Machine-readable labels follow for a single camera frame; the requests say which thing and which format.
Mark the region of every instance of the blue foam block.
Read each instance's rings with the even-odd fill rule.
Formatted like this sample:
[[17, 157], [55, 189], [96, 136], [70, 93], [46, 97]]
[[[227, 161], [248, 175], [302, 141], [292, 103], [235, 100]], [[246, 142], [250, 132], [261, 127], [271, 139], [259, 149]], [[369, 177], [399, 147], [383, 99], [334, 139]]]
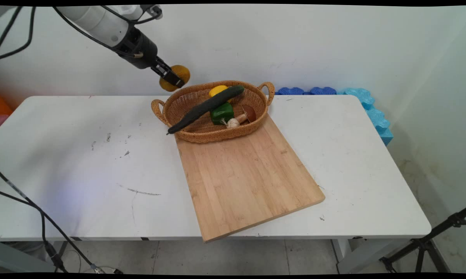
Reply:
[[384, 132], [380, 133], [379, 136], [385, 145], [388, 145], [388, 143], [393, 139], [393, 134], [389, 129], [386, 129]]
[[307, 95], [336, 95], [336, 90], [331, 87], [314, 87], [310, 92], [307, 92]]
[[303, 95], [304, 93], [305, 92], [303, 92], [302, 88], [293, 87], [290, 89], [288, 87], [283, 87], [276, 94], [277, 95]]
[[389, 121], [385, 119], [385, 114], [382, 111], [376, 109], [373, 105], [366, 112], [379, 134], [388, 129]]
[[371, 92], [368, 92], [364, 88], [346, 88], [342, 92], [339, 92], [338, 95], [353, 95], [357, 97], [366, 110], [370, 109], [375, 102], [374, 98], [371, 97]]

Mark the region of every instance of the white wall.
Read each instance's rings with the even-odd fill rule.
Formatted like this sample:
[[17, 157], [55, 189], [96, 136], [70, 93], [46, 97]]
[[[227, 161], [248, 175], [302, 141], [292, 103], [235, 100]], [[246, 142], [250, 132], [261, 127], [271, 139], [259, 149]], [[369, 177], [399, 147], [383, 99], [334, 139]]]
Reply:
[[[24, 9], [0, 53], [27, 39]], [[169, 65], [185, 65], [189, 84], [236, 79], [276, 88], [364, 87], [393, 123], [442, 48], [463, 26], [464, 7], [339, 5], [162, 5], [164, 17], [140, 25]], [[0, 34], [13, 10], [0, 18]], [[165, 94], [150, 69], [136, 69], [37, 9], [28, 49], [0, 60], [0, 87], [16, 106], [31, 95]]]
[[[364, 87], [392, 124], [389, 150], [434, 225], [466, 205], [466, 7], [162, 5], [139, 28], [189, 85], [236, 79], [276, 88]], [[0, 34], [13, 10], [0, 18]], [[24, 9], [1, 53], [26, 42]], [[136, 69], [37, 9], [33, 42], [0, 60], [0, 89], [17, 106], [31, 95], [167, 94]], [[439, 240], [466, 272], [466, 228]]]
[[[466, 207], [466, 23], [392, 127], [389, 144], [432, 226]], [[466, 272], [466, 227], [434, 238], [452, 272]]]

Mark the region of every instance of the wooden cutting board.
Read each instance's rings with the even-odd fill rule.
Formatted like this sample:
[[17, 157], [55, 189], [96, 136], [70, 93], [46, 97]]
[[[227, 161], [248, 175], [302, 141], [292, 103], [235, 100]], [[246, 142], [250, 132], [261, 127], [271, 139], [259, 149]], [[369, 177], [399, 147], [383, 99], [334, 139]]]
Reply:
[[176, 143], [204, 242], [325, 198], [270, 116], [247, 136]]

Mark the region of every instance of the green bell pepper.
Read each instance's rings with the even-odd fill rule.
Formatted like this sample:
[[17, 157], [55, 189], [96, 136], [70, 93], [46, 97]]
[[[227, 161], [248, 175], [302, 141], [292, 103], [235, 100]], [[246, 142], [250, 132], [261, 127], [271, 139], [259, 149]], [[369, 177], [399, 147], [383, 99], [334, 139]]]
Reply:
[[228, 102], [220, 105], [215, 110], [210, 111], [210, 118], [212, 118], [214, 124], [224, 125], [221, 119], [224, 118], [224, 121], [227, 123], [231, 118], [234, 118], [233, 106]]

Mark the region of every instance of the light blue foam piece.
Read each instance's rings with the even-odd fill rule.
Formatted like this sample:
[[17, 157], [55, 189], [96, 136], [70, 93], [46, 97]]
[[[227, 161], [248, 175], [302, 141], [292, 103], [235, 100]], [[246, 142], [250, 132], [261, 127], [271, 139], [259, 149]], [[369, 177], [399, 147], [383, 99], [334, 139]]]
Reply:
[[386, 129], [384, 132], [380, 133], [379, 136], [385, 145], [388, 145], [388, 143], [393, 139], [393, 134], [389, 129]]
[[386, 129], [388, 129], [389, 121], [385, 119], [385, 114], [382, 111], [376, 109], [374, 105], [365, 112], [367, 112], [367, 115], [371, 119], [374, 127], [376, 127], [378, 133], [383, 133], [386, 131]]
[[353, 95], [360, 100], [362, 106], [368, 110], [374, 105], [374, 98], [371, 97], [371, 92], [365, 90], [364, 88], [346, 88], [345, 90], [337, 93], [338, 95]]
[[303, 91], [302, 88], [298, 87], [293, 87], [293, 88], [288, 88], [288, 87], [282, 87], [277, 94], [278, 95], [303, 95], [305, 92]]

